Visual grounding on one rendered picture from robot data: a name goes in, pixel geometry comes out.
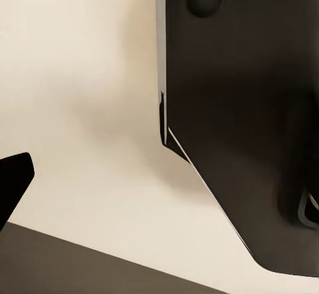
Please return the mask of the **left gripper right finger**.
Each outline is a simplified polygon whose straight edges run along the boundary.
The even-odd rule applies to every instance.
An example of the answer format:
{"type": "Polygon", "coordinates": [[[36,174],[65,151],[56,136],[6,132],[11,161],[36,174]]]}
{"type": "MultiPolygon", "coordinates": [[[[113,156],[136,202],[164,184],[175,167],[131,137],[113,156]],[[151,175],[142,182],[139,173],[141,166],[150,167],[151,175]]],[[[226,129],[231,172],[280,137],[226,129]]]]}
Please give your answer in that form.
{"type": "Polygon", "coordinates": [[[308,151],[302,154],[298,176],[319,206],[319,154],[308,151]]]}

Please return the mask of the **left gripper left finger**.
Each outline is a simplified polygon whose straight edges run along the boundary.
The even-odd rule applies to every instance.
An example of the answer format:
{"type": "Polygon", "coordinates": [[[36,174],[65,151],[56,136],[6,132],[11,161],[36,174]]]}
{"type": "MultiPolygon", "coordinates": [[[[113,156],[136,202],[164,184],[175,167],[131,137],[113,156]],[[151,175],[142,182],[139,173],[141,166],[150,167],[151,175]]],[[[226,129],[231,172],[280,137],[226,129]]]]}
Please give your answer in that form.
{"type": "Polygon", "coordinates": [[[0,231],[35,176],[30,153],[0,159],[0,231]]]}

